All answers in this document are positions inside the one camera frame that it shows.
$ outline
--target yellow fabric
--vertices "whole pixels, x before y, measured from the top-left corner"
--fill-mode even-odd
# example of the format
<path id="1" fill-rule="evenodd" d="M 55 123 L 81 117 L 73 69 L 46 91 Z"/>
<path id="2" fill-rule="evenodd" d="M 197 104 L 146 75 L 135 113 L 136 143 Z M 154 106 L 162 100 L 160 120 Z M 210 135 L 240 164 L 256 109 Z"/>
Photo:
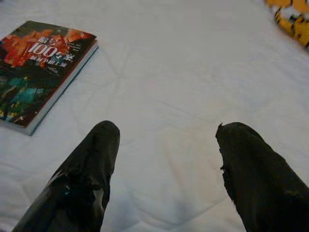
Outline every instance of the yellow fabric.
<path id="1" fill-rule="evenodd" d="M 309 13 L 309 4 L 307 0 L 265 0 L 268 7 L 276 7 L 275 19 L 279 27 L 288 35 L 295 38 L 303 46 L 309 45 L 309 21 L 303 17 L 303 14 Z M 299 15 L 291 15 L 293 19 L 284 17 L 282 10 L 293 7 Z"/>

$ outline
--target white mattress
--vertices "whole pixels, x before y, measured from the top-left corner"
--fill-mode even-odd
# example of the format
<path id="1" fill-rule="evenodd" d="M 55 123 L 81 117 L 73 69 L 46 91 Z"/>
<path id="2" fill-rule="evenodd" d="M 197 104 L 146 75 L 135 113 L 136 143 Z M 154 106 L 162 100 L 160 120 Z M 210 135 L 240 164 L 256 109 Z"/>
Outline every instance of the white mattress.
<path id="1" fill-rule="evenodd" d="M 309 185 L 309 55 L 257 1 L 0 0 L 1 37 L 26 20 L 88 31 L 100 49 L 32 137 L 0 128 L 1 229 L 106 119 L 121 145 L 104 232 L 244 232 L 221 122 L 256 129 Z"/>

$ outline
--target book cover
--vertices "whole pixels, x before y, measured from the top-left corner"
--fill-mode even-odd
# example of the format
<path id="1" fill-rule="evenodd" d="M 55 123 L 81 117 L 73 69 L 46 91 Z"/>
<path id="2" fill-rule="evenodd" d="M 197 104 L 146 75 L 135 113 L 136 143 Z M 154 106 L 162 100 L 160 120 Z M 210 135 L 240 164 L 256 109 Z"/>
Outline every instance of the book cover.
<path id="1" fill-rule="evenodd" d="M 92 34 L 27 21 L 0 41 L 0 119 L 27 125 L 95 43 Z"/>

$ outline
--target book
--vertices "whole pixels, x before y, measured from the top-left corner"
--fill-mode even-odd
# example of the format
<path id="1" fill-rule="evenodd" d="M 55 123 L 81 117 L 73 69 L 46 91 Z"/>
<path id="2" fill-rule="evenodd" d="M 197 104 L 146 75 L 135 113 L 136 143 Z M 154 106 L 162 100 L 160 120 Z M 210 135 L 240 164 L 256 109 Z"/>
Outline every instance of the book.
<path id="1" fill-rule="evenodd" d="M 35 128 L 98 48 L 96 36 L 27 21 L 0 41 L 0 124 Z"/>

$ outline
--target white bedsheet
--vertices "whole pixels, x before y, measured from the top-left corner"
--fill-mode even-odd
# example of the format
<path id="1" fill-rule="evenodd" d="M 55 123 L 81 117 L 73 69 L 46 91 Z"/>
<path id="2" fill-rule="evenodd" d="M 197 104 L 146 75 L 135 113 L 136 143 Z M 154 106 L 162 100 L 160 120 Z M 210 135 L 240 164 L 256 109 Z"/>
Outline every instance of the white bedsheet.
<path id="1" fill-rule="evenodd" d="M 244 232 L 221 122 L 256 129 L 309 184 L 309 55 L 257 1 L 0 0 L 1 37 L 26 20 L 88 31 L 100 49 L 32 137 L 0 128 L 0 229 L 106 119 L 121 145 L 104 232 Z"/>

